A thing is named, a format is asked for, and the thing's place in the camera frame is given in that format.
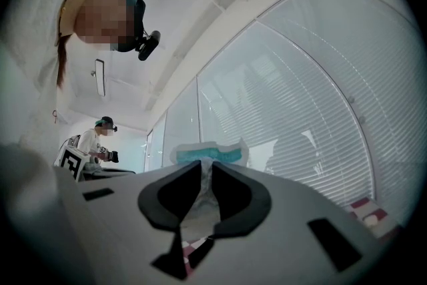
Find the white ceiling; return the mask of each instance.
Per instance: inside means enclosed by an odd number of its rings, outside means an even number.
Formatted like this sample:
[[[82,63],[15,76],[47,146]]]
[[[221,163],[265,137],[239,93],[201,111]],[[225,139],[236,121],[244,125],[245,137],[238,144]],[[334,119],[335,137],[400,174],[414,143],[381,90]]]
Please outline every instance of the white ceiling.
[[[72,37],[67,46],[67,77],[75,96],[70,109],[94,116],[123,113],[118,123],[145,129],[145,118],[180,61],[234,0],[144,1],[145,30],[161,32],[160,44],[147,61],[139,61],[135,51],[98,51]],[[105,62],[105,98],[97,94],[91,76],[96,59]]]

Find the person wearing black cap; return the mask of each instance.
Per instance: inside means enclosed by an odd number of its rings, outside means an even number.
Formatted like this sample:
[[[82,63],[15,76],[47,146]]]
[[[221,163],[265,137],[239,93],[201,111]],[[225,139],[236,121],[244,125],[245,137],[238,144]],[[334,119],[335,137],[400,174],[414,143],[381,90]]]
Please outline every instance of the person wearing black cap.
[[[110,117],[102,117],[101,120],[95,122],[94,128],[87,130],[81,135],[77,149],[91,156],[98,157],[105,162],[118,163],[117,152],[109,152],[99,142],[101,135],[112,136],[114,132],[117,132],[117,126],[114,125],[113,120]]]

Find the ceiling light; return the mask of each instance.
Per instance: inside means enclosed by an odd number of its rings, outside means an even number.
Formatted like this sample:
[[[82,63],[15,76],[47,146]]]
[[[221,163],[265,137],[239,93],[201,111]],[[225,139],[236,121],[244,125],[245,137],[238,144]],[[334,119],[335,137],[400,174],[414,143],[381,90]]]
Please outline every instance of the ceiling light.
[[[98,94],[105,96],[104,61],[100,59],[95,61],[95,77]]]

